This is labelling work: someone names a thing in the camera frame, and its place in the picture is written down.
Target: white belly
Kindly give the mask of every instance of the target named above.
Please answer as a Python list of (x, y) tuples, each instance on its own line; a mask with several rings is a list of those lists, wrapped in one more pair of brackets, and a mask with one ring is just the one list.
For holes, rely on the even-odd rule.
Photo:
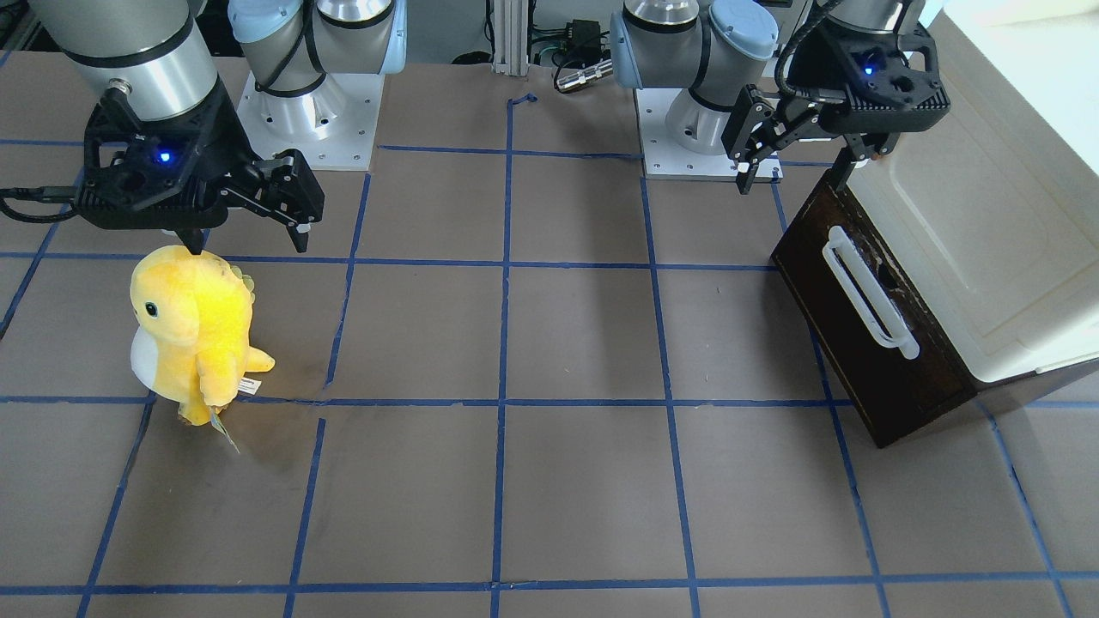
[(156, 346), (156, 340), (153, 339), (153, 335), (148, 334), (148, 331), (137, 327), (137, 332), (134, 333), (134, 341), (130, 344), (130, 368), (133, 369), (137, 379), (145, 385), (145, 388), (149, 390), (153, 389), (153, 383), (156, 382), (156, 362), (158, 356), (159, 352)]

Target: silver cylinder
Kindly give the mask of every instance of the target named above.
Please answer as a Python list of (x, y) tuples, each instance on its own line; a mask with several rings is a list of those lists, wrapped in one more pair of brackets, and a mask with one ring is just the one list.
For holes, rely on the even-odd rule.
[(318, 0), (317, 10), (336, 21), (356, 23), (373, 20), (392, 4), (392, 0)]
[(130, 106), (146, 122), (195, 108), (218, 81), (186, 0), (34, 0), (34, 10), (91, 89), (101, 93), (111, 80), (124, 81)]
[[(828, 0), (817, 0), (823, 5)], [(898, 0), (845, 0), (832, 9), (829, 19), (855, 30), (886, 34), (893, 31), (903, 4)]]
[(299, 97), (256, 92), (259, 114), (271, 134), (289, 144), (319, 142), (352, 123), (351, 100), (335, 79), (328, 77), (315, 90)]
[(687, 90), (671, 101), (664, 125), (680, 146), (699, 154), (725, 154), (721, 134), (729, 124), (730, 112), (711, 110), (699, 104)]
[(698, 0), (626, 0), (633, 16), (656, 25), (682, 25), (698, 16)]
[(184, 27), (187, 0), (29, 0), (66, 52), (113, 58), (146, 52)]

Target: cable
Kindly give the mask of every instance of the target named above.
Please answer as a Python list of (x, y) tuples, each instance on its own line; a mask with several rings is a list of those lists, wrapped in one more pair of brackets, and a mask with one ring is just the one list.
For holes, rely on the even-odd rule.
[(792, 56), (793, 53), (798, 51), (798, 47), (809, 36), (809, 33), (815, 30), (817, 26), (820, 25), (822, 21), (824, 21), (824, 18), (826, 18), (829, 13), (832, 12), (833, 9), (842, 4), (843, 1), (844, 0), (829, 0), (828, 2), (825, 2), (822, 7), (820, 7), (820, 10), (813, 13), (813, 15), (806, 21), (804, 25), (802, 25), (800, 29), (798, 29), (796, 33), (793, 33), (793, 36), (790, 38), (790, 42), (787, 43), (786, 47), (782, 48), (782, 53), (778, 55), (778, 60), (775, 63), (775, 84), (778, 85), (778, 90), (781, 93), (788, 97), (800, 97), (802, 99), (809, 99), (820, 102), (842, 103), (844, 100), (846, 100), (846, 96), (840, 91), (832, 91), (832, 90), (824, 91), (815, 88), (809, 89), (809, 88), (799, 88), (797, 86), (790, 86), (789, 84), (786, 82), (786, 76), (784, 75), (784, 73), (786, 71), (786, 64), (790, 60), (790, 56)]
[[(584, 46), (587, 45), (588, 43), (591, 43), (592, 41), (599, 41), (603, 36), (607, 36), (610, 33), (611, 33), (611, 31), (604, 30), (603, 32), (600, 32), (599, 34), (597, 34), (595, 36), (589, 36), (586, 41), (581, 41), (579, 45), (573, 46), (571, 49), (569, 49), (564, 56), (562, 56), (560, 64), (557, 64), (557, 60), (556, 60), (557, 53), (555, 52), (554, 55), (551, 57), (553, 59), (553, 64), (557, 65), (557, 70), (555, 70), (554, 74), (553, 74), (553, 89), (556, 90), (556, 91), (558, 91), (558, 92), (560, 92), (560, 88), (557, 87), (557, 79), (560, 77), (560, 69), (565, 68), (565, 65), (568, 64), (568, 57), (569, 56), (576, 54), (577, 49), (584, 48)], [(560, 93), (562, 95), (567, 95), (568, 92), (560, 92)]]
[(24, 189), (24, 188), (12, 188), (12, 189), (0, 189), (0, 212), (14, 219), (15, 221), (22, 221), (23, 223), (58, 223), (60, 221), (67, 221), (76, 217), (75, 210), (69, 210), (67, 212), (60, 212), (58, 214), (26, 214), (24, 212), (19, 212), (8, 206), (4, 198), (24, 200), (24, 201), (40, 201), (43, 203), (70, 203), (75, 198), (75, 189), (73, 187), (38, 187), (36, 189)]

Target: floor tile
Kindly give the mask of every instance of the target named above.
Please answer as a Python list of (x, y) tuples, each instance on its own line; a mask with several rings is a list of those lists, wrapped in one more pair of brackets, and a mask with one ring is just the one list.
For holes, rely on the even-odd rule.
[(1047, 401), (1099, 401), (1099, 373), (1094, 373), (1074, 382), (1059, 390), (1051, 393), (1043, 399)]
[(504, 581), (684, 577), (663, 408), (508, 408)]
[(324, 408), (302, 583), (486, 582), (496, 408)]
[(632, 90), (610, 78), (571, 95), (562, 95), (553, 89), (553, 73), (552, 68), (531, 67), (526, 88), (539, 100), (515, 107), (515, 148), (641, 153), (637, 108)]
[(966, 582), (886, 587), (896, 618), (1063, 618), (1050, 582)]
[(879, 450), (841, 411), (882, 573), (1043, 571), (988, 422), (955, 410)]
[(766, 265), (782, 235), (770, 186), (747, 196), (730, 183), (648, 180), (660, 264)]
[(686, 588), (500, 593), (502, 618), (687, 618), (690, 615)]
[(7, 311), (11, 306), (30, 267), (30, 260), (0, 257), (0, 310)]
[[(0, 91), (4, 93), (0, 97), (0, 139), (4, 140), (81, 142), (99, 100), (73, 60), (48, 52), (12, 54), (0, 71)], [(78, 170), (73, 169), (71, 177)]]
[(511, 258), (647, 263), (641, 174), (629, 159), (515, 157)]
[[(5, 97), (0, 97), (0, 108)], [(80, 174), (82, 151), (71, 146), (29, 146), (0, 144), (0, 187), (36, 188), (71, 186)], [(27, 201), (4, 200), (9, 207), (24, 214), (57, 214), (62, 207)], [(75, 224), (65, 221), (58, 229)], [(46, 238), (49, 225), (23, 223), (0, 216), (0, 251), (36, 252)]]
[(335, 380), (325, 395), (495, 399), (500, 271), (358, 265)]
[(660, 273), (677, 399), (821, 399), (809, 329), (778, 273)]
[(295, 251), (282, 224), (244, 209), (231, 210), (229, 221), (210, 231), (207, 250), (219, 255), (346, 258), (358, 221), (364, 175), (318, 172), (317, 179), (324, 189), (324, 217), (310, 231), (306, 253)]
[(503, 258), (503, 155), (375, 157), (358, 257)]
[(386, 78), (375, 143), (507, 147), (508, 99), (528, 90), (524, 79), (493, 74), (488, 65), (410, 64)]
[(778, 197), (782, 201), (782, 214), (786, 217), (787, 225), (793, 222), (793, 218), (809, 199), (809, 194), (812, 192), (813, 187), (820, 181), (821, 175), (825, 170), (825, 167), (792, 165), (782, 168), (782, 181), (778, 184)]
[(79, 596), (0, 596), (0, 616), (10, 618), (73, 618)]
[(232, 616), (268, 618), (279, 616), (285, 595), (114, 595), (92, 597), (88, 618), (116, 616)]
[(647, 271), (512, 268), (508, 396), (664, 398)]
[(828, 408), (678, 408), (699, 577), (868, 575)]
[(317, 417), (292, 405), (235, 404), (223, 418), (240, 453), (160, 400), (130, 474), (100, 584), (289, 581)]
[(1099, 407), (997, 417), (1053, 564), (1099, 571)]
[(347, 288), (343, 264), (237, 263), (256, 284), (252, 345), (275, 358), (275, 368), (249, 374), (263, 380), (257, 395), (320, 396), (332, 358), (332, 340)]
[(0, 585), (88, 581), (142, 410), (0, 405)]
[(295, 618), (385, 616), (386, 618), (482, 618), (488, 593), (299, 594)]
[(1074, 616), (1099, 616), (1099, 581), (1062, 581), (1068, 605)]
[(0, 393), (145, 395), (130, 371), (134, 264), (43, 261), (0, 346)]
[(881, 615), (874, 586), (786, 586), (702, 588), (698, 592), (707, 618), (874, 618)]

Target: wooden drawer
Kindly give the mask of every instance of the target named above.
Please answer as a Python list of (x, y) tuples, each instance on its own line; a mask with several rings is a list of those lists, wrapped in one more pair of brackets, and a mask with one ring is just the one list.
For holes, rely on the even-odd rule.
[[(828, 176), (818, 183), (771, 257), (875, 443), (885, 446), (972, 398), (975, 388), (962, 360), (858, 200), (848, 191), (836, 194)], [(855, 245), (857, 257), (910, 330), (919, 345), (914, 358), (906, 358), (898, 349), (882, 347), (848, 299), (823, 254), (834, 227)], [(881, 313), (875, 310), (869, 319), (880, 322)]]

